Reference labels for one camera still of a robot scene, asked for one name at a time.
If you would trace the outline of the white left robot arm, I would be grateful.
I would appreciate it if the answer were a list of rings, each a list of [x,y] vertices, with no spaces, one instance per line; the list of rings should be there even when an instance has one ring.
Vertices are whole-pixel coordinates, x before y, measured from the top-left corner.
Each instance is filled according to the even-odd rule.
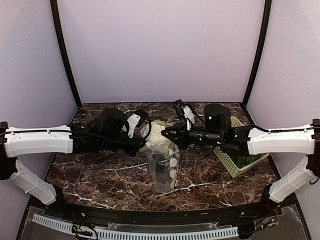
[[[6,121],[0,124],[0,179],[20,187],[60,218],[71,213],[62,190],[47,183],[26,168],[22,155],[63,153],[85,154],[99,151],[123,151],[134,157],[146,143],[135,133],[149,115],[142,109],[126,115],[115,108],[104,108],[89,123],[70,123],[49,128],[16,128]]]

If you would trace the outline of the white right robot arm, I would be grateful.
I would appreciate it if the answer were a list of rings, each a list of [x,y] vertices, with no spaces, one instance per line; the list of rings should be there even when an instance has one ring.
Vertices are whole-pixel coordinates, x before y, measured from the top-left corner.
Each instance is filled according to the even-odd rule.
[[[236,157],[265,153],[299,153],[305,156],[284,177],[266,187],[265,198],[255,205],[255,213],[266,217],[286,197],[320,176],[320,120],[311,124],[289,128],[264,129],[257,125],[233,127],[227,107],[210,103],[204,106],[204,126],[195,123],[193,108],[181,100],[173,104],[184,122],[165,128],[162,136],[179,149],[189,145],[219,147],[224,153]]]

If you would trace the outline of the clear zip top bag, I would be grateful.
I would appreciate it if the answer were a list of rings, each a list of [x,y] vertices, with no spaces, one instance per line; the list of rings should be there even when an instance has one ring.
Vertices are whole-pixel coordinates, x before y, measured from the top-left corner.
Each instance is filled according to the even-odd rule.
[[[147,157],[155,190],[163,194],[174,190],[180,160],[178,146],[162,135],[168,126],[165,121],[157,119],[140,131],[142,137],[147,137],[140,151]]]

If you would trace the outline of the white fake cauliflower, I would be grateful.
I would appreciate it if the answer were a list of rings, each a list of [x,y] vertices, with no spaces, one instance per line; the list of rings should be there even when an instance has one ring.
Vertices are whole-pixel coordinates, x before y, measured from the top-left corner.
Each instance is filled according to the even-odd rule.
[[[151,132],[146,140],[152,144],[164,140],[165,137],[162,135],[162,131],[165,130],[166,127],[167,124],[165,121],[159,119],[152,121]]]

